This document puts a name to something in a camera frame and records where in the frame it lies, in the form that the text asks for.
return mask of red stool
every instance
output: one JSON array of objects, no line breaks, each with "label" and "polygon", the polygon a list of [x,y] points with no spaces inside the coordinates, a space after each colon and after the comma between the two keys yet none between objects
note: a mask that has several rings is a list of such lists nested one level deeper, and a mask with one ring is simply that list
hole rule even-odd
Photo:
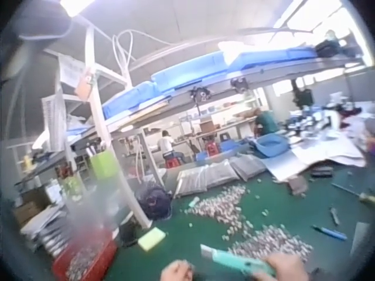
[{"label": "red stool", "polygon": [[180,161],[178,161],[177,158],[165,160],[165,166],[166,166],[167,169],[178,167],[178,166],[180,166]]},{"label": "red stool", "polygon": [[219,154],[219,148],[217,147],[217,144],[214,142],[208,143],[206,145],[206,150],[210,157]]}]

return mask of teal handle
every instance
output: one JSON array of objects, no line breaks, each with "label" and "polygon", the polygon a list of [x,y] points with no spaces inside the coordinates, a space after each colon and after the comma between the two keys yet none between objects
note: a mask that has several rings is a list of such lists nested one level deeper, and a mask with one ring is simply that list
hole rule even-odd
[{"label": "teal handle", "polygon": [[249,273],[250,275],[257,272],[264,272],[276,277],[275,270],[267,262],[263,262],[259,259],[241,258],[220,250],[217,250],[212,258],[221,265]]}]

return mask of green mat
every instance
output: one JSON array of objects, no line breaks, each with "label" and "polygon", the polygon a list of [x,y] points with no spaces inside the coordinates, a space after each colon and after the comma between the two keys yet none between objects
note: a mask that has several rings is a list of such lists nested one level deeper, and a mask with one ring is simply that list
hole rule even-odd
[{"label": "green mat", "polygon": [[[362,175],[374,178],[374,159],[369,167],[362,169]],[[337,177],[347,175],[351,167],[337,166]],[[273,183],[268,172],[263,173],[245,184],[251,190],[245,194],[240,207],[243,214],[254,225],[284,224],[292,235],[299,235],[302,240],[311,244],[314,250],[306,264],[307,270],[320,267],[328,271],[346,261],[350,256],[353,235],[357,221],[370,222],[373,210],[358,202],[354,196],[331,186],[332,179],[319,179],[309,183],[306,198],[293,197],[283,184]],[[200,198],[214,196],[222,191],[221,187],[199,194]],[[197,217],[182,213],[194,196],[184,197],[173,202],[173,217],[167,221],[154,223],[154,226],[167,233],[166,238],[156,247],[145,253],[138,245],[129,249],[119,249],[106,280],[158,280],[161,270],[175,259],[186,259],[195,265],[196,270],[212,276],[228,276],[226,280],[241,280],[238,272],[226,269],[200,256],[200,244],[226,250],[234,241],[242,241],[237,235],[231,241],[223,241],[221,236],[227,227],[210,218]],[[329,207],[334,206],[339,214],[341,225],[335,228]],[[270,214],[264,217],[261,213],[267,209]],[[344,232],[348,240],[340,241],[316,232],[312,224]]]}]

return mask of green shirt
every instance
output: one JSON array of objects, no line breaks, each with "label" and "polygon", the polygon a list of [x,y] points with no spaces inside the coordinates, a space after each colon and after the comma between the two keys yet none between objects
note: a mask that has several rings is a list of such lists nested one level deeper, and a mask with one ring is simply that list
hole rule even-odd
[{"label": "green shirt", "polygon": [[262,135],[275,133],[279,130],[272,113],[269,111],[260,113],[255,119],[255,124],[262,125]]}]

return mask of ceiling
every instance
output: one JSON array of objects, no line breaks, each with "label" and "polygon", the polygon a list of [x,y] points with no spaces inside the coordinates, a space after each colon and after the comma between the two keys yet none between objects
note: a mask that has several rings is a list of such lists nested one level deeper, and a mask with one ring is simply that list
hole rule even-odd
[{"label": "ceiling", "polygon": [[[215,35],[241,28],[272,27],[292,0],[96,0],[81,15],[95,24],[110,37],[125,29],[135,29],[169,43],[204,35]],[[95,35],[96,61],[120,72],[113,55],[112,45],[104,36]],[[249,37],[256,43],[260,37]],[[74,23],[71,32],[54,43],[49,49],[84,60],[85,28]],[[125,49],[129,37],[120,39]],[[134,34],[132,56],[136,59],[165,47],[146,36]],[[149,80],[150,74],[166,67],[217,50],[217,43],[207,43],[168,55],[131,72],[133,85]],[[26,134],[36,136],[43,131],[41,98],[54,93],[54,74],[57,60],[40,54],[35,58],[23,82],[26,94]],[[1,95],[1,128],[5,128],[6,116],[13,94],[14,83],[3,88]],[[102,102],[122,90],[112,84],[101,90]],[[18,98],[13,113],[10,138],[20,138],[21,99]],[[75,115],[90,116],[88,106],[82,106]]]}]

